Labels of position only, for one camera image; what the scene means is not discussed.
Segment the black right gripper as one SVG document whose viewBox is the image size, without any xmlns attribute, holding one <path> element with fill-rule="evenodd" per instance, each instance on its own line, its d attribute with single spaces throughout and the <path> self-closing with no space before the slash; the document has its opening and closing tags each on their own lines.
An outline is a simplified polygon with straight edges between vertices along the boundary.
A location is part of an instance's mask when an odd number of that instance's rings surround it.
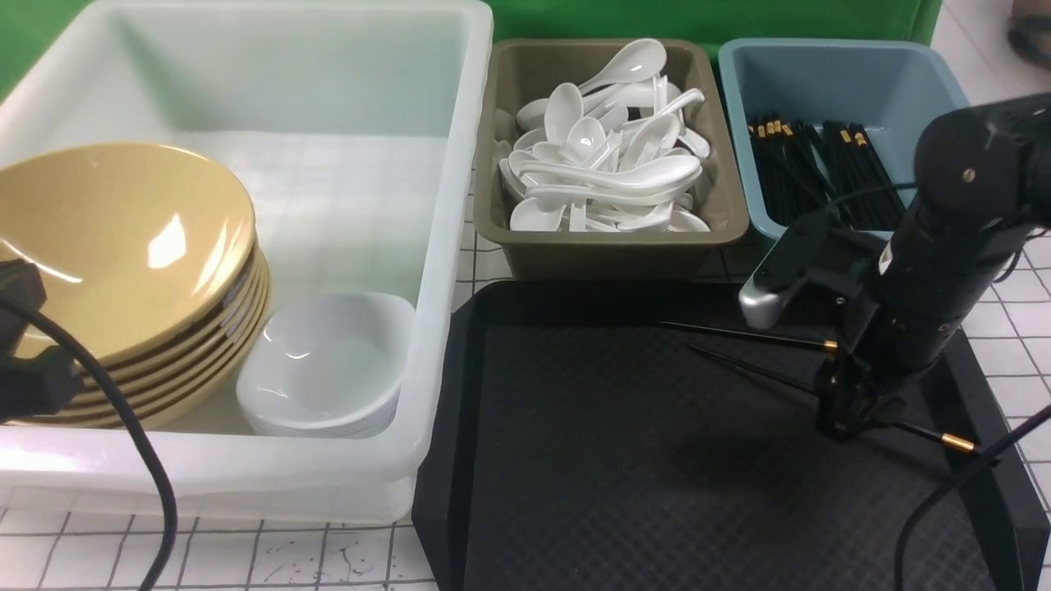
<svg viewBox="0 0 1051 591">
<path fill-rule="evenodd" d="M 815 427 L 834 442 L 900 419 L 923 378 L 1003 267 L 1010 250 L 939 251 L 893 238 L 862 274 L 862 291 L 838 315 L 840 350 L 815 375 Z"/>
</svg>

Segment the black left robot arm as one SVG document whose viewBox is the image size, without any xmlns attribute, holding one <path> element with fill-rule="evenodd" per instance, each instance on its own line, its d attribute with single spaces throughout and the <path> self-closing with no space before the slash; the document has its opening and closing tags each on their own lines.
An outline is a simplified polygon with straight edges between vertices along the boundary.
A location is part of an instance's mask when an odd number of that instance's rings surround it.
<svg viewBox="0 0 1051 591">
<path fill-rule="evenodd" d="M 12 313 L 7 306 L 41 313 L 48 295 L 36 265 L 24 259 L 1 263 L 1 419 L 55 415 L 81 392 L 83 379 L 67 349 L 51 344 L 39 353 L 21 358 L 16 349 L 33 327 L 29 319 Z"/>
</svg>

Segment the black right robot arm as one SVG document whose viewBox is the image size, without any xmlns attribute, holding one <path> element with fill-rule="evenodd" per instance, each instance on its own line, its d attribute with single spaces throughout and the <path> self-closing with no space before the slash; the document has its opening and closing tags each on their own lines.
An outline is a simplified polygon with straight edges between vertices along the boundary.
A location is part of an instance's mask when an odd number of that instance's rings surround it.
<svg viewBox="0 0 1051 591">
<path fill-rule="evenodd" d="M 1049 225 L 1049 95 L 936 117 L 920 135 L 916 193 L 878 247 L 828 229 L 807 279 L 841 295 L 837 353 L 819 368 L 817 427 L 845 441 L 897 422 L 980 295 Z"/>
</svg>

